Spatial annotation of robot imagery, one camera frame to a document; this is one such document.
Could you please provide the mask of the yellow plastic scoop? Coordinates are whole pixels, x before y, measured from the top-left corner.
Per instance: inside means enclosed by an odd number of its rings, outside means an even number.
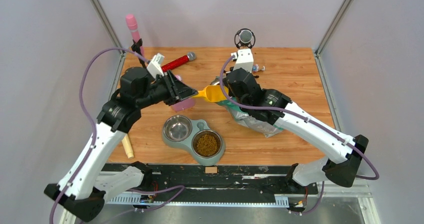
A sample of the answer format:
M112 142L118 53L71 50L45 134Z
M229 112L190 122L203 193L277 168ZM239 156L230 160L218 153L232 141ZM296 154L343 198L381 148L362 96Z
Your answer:
M208 85L203 90L198 91L198 94L194 95L193 98L202 98L207 102L216 103L227 99L224 93L229 93L227 87L224 87L224 92L222 92L219 85Z

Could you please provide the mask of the green pet food bag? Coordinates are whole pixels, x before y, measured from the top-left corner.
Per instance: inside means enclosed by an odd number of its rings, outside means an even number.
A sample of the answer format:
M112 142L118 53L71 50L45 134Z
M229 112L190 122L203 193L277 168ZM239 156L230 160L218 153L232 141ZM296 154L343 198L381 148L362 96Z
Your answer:
M284 131L283 128L275 127L265 121L260 121L250 116L246 112L242 112L240 107L234 105L228 100L220 101L216 104L224 107L237 124L249 128L255 132L262 133L266 138L272 137Z

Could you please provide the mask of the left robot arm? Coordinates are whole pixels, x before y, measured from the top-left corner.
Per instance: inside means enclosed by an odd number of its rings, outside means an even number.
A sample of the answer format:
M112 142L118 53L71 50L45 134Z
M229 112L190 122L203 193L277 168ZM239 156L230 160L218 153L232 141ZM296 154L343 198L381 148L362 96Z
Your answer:
M132 163L106 181L99 182L97 177L115 147L141 118L142 109L160 102L172 106L197 93L171 71L153 78L146 68L127 69L119 89L90 121L92 135L77 161L57 184L47 185L44 193L81 221L90 222L119 194L136 187L149 190L152 171L141 162Z

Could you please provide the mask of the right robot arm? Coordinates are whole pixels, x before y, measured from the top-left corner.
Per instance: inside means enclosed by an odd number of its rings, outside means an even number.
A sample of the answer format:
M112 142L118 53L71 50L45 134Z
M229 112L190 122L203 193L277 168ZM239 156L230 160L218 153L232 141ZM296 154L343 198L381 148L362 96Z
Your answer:
M302 110L275 89L262 89L255 77L242 68L226 74L234 104L253 118L290 131L320 149L325 157L308 164L294 164L286 178L286 188L298 193L305 186L331 181L350 188L368 145L368 138L338 131Z

